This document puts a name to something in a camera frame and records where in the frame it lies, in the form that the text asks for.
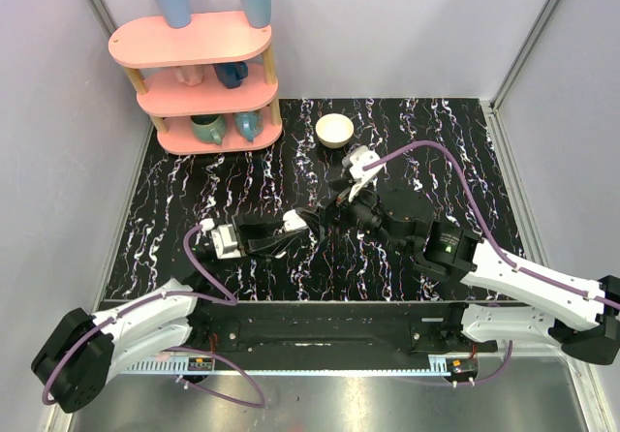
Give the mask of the white square charging case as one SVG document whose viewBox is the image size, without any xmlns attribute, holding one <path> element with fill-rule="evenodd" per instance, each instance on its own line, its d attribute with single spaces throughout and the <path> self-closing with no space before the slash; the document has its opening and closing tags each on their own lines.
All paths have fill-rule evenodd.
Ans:
<svg viewBox="0 0 620 432">
<path fill-rule="evenodd" d="M 308 225 L 304 219 L 295 211 L 289 210 L 283 214 L 283 231 L 305 231 L 308 229 Z"/>
</svg>

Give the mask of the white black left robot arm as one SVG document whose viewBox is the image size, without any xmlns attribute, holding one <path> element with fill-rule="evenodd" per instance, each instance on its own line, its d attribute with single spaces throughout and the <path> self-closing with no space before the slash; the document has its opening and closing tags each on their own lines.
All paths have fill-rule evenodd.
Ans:
<svg viewBox="0 0 620 432">
<path fill-rule="evenodd" d="M 196 319 L 210 304 L 234 307 L 236 296 L 198 260 L 191 239 L 205 233 L 217 259 L 280 259 L 303 239 L 320 236 L 311 213 L 290 210 L 266 219 L 236 216 L 218 225 L 204 219 L 183 238 L 185 254 L 199 273 L 196 282 L 171 278 L 151 293 L 107 311 L 67 313 L 31 364 L 43 384 L 45 405 L 74 413 L 88 405 L 119 373 L 161 351 L 196 351 L 208 341 L 209 327 Z"/>
</svg>

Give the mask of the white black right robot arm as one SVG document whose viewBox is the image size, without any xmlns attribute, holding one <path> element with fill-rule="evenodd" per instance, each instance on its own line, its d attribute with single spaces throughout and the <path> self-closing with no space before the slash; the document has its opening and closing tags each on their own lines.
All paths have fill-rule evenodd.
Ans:
<svg viewBox="0 0 620 432">
<path fill-rule="evenodd" d="M 416 272 L 440 282 L 485 288 L 516 300 L 486 308 L 463 303 L 458 318 L 440 326 L 452 351 L 496 339 L 556 346 L 583 362 L 610 365 L 619 353 L 619 280 L 588 280 L 529 262 L 489 237 L 436 219 L 422 194 L 389 188 L 346 189 L 298 215 L 312 233 L 330 226 L 354 228 L 409 257 Z"/>
</svg>

